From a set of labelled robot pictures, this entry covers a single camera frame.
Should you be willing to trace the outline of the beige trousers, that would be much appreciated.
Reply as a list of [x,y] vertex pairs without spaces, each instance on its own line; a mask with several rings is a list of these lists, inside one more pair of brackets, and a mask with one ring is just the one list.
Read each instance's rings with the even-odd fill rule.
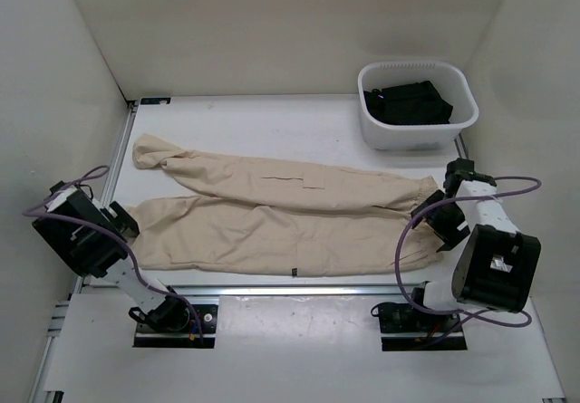
[[428,226],[408,228],[437,190],[433,178],[185,150],[151,135],[136,140],[132,161],[188,191],[130,209],[144,270],[333,277],[413,271],[441,258]]

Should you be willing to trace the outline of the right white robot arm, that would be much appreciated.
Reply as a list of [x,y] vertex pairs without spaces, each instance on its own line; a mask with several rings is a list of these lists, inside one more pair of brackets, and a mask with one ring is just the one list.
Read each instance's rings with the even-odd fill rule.
[[498,181],[478,173],[472,160],[451,161],[443,187],[411,212],[409,229],[426,224],[442,252],[460,246],[450,277],[422,283],[406,299],[412,327],[426,331],[441,314],[520,313],[527,303],[541,253],[540,241],[509,219]]

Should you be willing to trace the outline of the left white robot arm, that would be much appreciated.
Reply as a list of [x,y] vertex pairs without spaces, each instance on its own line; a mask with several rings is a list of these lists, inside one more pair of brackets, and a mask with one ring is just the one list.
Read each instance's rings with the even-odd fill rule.
[[130,255],[128,238],[139,227],[116,202],[105,206],[81,185],[60,181],[28,214],[34,230],[74,273],[112,283],[131,297],[129,315],[135,322],[157,332],[192,328],[192,307],[171,288],[146,278]]

